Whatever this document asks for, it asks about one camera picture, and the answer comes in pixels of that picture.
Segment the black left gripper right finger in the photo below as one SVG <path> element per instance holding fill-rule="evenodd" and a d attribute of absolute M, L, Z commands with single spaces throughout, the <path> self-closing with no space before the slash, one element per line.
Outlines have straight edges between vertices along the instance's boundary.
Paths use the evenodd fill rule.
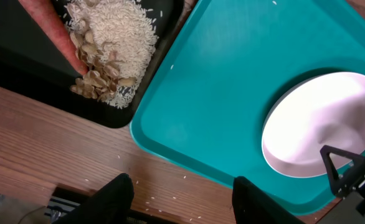
<path fill-rule="evenodd" d="M 303 224 L 243 176 L 234 179 L 232 207 L 236 224 Z"/>

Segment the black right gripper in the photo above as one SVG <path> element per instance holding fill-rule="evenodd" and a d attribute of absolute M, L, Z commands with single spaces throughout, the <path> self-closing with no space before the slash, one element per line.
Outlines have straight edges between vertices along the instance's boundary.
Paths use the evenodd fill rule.
<path fill-rule="evenodd" d="M 321 148 L 320 154 L 333 195 L 344 199 L 353 192 L 358 193 L 363 200 L 356 210 L 365 218 L 365 156 L 327 145 Z M 352 160 L 353 165 L 339 175 L 331 159 L 332 154 Z"/>

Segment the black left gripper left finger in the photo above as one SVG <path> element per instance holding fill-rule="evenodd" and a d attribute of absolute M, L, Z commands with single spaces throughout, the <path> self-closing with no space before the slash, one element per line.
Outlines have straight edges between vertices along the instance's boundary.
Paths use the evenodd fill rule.
<path fill-rule="evenodd" d="M 130 176 L 122 173 L 55 224 L 126 223 L 134 194 Z"/>

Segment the pink plate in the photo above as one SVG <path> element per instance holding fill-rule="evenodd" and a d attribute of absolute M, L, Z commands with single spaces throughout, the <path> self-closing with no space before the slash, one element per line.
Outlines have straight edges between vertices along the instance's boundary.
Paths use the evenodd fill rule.
<path fill-rule="evenodd" d="M 294 178 L 324 175 L 323 146 L 365 151 L 365 75 L 335 72 L 311 78 L 270 110 L 262 153 L 273 170 Z"/>

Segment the orange carrot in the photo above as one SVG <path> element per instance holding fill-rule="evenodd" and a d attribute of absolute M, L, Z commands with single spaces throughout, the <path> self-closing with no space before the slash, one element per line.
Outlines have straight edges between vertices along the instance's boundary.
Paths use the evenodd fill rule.
<path fill-rule="evenodd" d="M 21 6 L 32 17 L 46 36 L 67 59 L 76 72 L 85 75 L 87 66 L 77 58 L 76 46 L 55 11 L 50 0 L 19 0 Z"/>

